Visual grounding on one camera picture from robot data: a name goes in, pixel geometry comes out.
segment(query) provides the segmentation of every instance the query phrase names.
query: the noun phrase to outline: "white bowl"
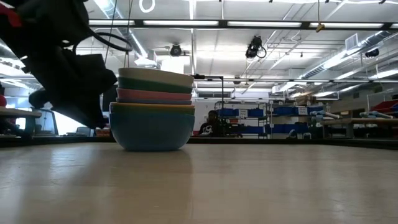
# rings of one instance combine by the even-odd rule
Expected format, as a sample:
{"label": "white bowl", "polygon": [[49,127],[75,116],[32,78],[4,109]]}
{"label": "white bowl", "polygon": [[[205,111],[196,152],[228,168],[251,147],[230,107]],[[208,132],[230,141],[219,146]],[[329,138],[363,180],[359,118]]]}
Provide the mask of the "white bowl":
{"label": "white bowl", "polygon": [[194,80],[190,75],[148,68],[119,68],[119,76],[186,87],[192,87]]}

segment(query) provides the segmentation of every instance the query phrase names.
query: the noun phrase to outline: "bowl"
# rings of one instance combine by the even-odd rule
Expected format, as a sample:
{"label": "bowl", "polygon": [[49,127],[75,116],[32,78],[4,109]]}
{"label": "bowl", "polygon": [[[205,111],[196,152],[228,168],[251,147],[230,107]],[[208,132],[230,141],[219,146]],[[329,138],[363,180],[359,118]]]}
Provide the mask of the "bowl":
{"label": "bowl", "polygon": [[183,75],[174,72],[166,72],[148,68],[119,68],[119,76],[124,78],[133,78],[136,80],[145,80],[151,82],[160,82],[171,85],[191,87],[194,78],[190,75]]}
{"label": "bowl", "polygon": [[124,99],[117,98],[116,101],[118,103],[141,103],[141,104],[161,104],[161,105],[191,105],[192,101],[190,100],[142,100],[142,99]]}
{"label": "bowl", "polygon": [[128,90],[117,88],[119,98],[142,100],[191,100],[191,93],[166,93],[160,91]]}
{"label": "bowl", "polygon": [[177,86],[161,82],[119,77],[119,87],[130,90],[161,91],[167,93],[192,93],[192,87]]}
{"label": "bowl", "polygon": [[187,114],[111,113],[112,134],[127,151],[173,151],[192,135],[195,117]]}
{"label": "bowl", "polygon": [[195,115],[195,108],[191,105],[181,105],[190,107],[156,107],[156,106],[137,106],[137,103],[111,103],[109,111],[111,113],[155,113],[155,114],[188,114]]}

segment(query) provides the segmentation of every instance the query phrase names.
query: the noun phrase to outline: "blue bowl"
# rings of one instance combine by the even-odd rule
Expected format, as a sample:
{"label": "blue bowl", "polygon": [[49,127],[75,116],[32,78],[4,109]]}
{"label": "blue bowl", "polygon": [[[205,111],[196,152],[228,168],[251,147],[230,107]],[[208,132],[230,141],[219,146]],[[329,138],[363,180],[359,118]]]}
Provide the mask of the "blue bowl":
{"label": "blue bowl", "polygon": [[117,98],[118,103],[143,103],[143,104],[168,104],[168,105],[191,105],[190,100],[142,100],[142,99],[123,99]]}
{"label": "blue bowl", "polygon": [[172,151],[192,135],[195,117],[187,114],[111,113],[115,140],[127,151]]}

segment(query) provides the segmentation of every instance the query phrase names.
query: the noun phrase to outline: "table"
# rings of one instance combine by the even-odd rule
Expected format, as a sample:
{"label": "table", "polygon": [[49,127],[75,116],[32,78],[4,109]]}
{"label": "table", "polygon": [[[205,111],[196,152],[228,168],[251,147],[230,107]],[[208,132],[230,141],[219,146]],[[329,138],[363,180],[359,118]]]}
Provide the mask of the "table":
{"label": "table", "polygon": [[[42,113],[40,112],[31,112],[31,111],[23,111],[11,108],[5,108],[0,106],[0,126],[4,126],[7,129],[10,129],[17,136],[21,136],[23,138],[31,138],[32,133],[35,129],[35,119],[40,118]],[[25,130],[21,131],[15,125],[11,124],[7,119],[9,118],[25,118]]]}
{"label": "table", "polygon": [[384,119],[384,118],[344,118],[321,121],[323,125],[323,138],[328,136],[328,127],[335,124],[342,124],[346,127],[346,136],[354,138],[354,124],[377,124],[386,126],[398,125],[398,119]]}
{"label": "table", "polygon": [[398,223],[398,153],[317,145],[0,149],[3,223]]}

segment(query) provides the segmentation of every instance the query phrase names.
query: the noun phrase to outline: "black cloth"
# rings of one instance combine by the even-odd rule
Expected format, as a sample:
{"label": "black cloth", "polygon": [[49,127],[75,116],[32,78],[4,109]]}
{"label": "black cloth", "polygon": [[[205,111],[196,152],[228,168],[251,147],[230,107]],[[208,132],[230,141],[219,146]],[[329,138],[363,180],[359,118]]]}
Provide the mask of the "black cloth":
{"label": "black cloth", "polygon": [[208,135],[210,137],[223,137],[223,128],[219,121],[215,123],[206,122],[200,126],[199,134]]}

